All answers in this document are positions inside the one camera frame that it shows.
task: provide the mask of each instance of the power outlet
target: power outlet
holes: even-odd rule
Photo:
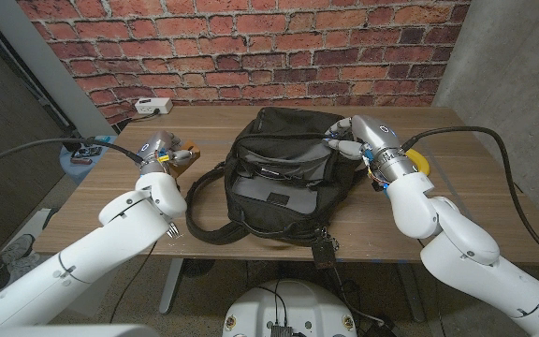
[[[135,107],[139,114],[152,114],[155,109],[159,109],[161,114],[166,114],[172,110],[172,101],[169,98],[141,98]]]

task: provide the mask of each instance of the black tag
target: black tag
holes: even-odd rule
[[[276,203],[278,205],[286,206],[289,199],[290,199],[290,196],[285,196],[285,195],[271,192],[269,193],[269,197],[267,198],[267,201]]]
[[[311,244],[313,251],[313,262],[317,269],[334,268],[336,266],[336,255],[334,254],[334,243],[328,238],[318,238]]]

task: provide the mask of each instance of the black backpack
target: black backpack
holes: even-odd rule
[[[226,161],[188,191],[188,230],[213,244],[232,243],[248,234],[305,245],[321,235],[325,238],[322,229],[346,198],[360,164],[323,141],[331,138],[325,132],[343,118],[318,111],[263,108],[237,136]],[[350,134],[338,137],[352,140]],[[192,217],[195,195],[222,176],[231,222],[203,230]]]

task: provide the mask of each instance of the wooden table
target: wooden table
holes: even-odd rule
[[[312,107],[344,116],[367,114],[389,124],[401,142],[419,132],[443,126],[463,125],[451,109]],[[179,179],[185,196],[191,184],[213,169],[234,138],[251,122],[260,107],[175,107],[169,115],[129,125],[115,143],[136,151],[157,130],[193,140],[201,158]],[[499,165],[471,133],[435,135],[419,141],[417,151],[428,158],[430,179],[436,186],[431,196],[450,198],[463,214],[482,226],[498,242],[503,256],[519,264],[539,264],[539,246],[521,224],[513,207]],[[39,253],[54,254],[100,226],[99,211],[122,193],[132,190],[138,169],[123,154],[108,151],[64,207],[51,219],[35,242]],[[519,193],[533,228],[539,234],[539,212]],[[206,229],[228,222],[222,180],[199,194],[194,217]],[[177,239],[164,236],[153,254],[178,258],[312,260],[310,248],[264,240],[249,235],[228,245],[212,245],[195,239],[184,218],[175,221]],[[419,262],[421,246],[396,228],[390,203],[365,180],[350,192],[331,220],[329,232],[340,243],[339,261]]]

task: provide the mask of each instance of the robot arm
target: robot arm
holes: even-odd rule
[[[433,184],[417,172],[390,127],[369,116],[355,116],[349,124],[361,142],[347,142],[339,149],[337,140],[327,139],[328,145],[349,157],[362,158],[385,180],[394,220],[403,234],[416,239],[436,235],[421,251],[428,271],[445,284],[498,308],[529,334],[539,336],[539,281],[500,256],[494,239],[460,214],[452,201],[425,196]]]
[[[181,144],[164,141],[170,138],[168,133],[158,133],[141,151],[147,151],[148,144],[155,143],[157,152],[163,150],[164,154],[173,156],[172,146]],[[183,161],[186,155],[180,154]],[[90,284],[163,236],[170,228],[171,218],[186,211],[176,181],[167,174],[171,163],[171,160],[143,162],[136,189],[114,199],[99,214],[103,227],[2,290],[0,327],[48,323]]]

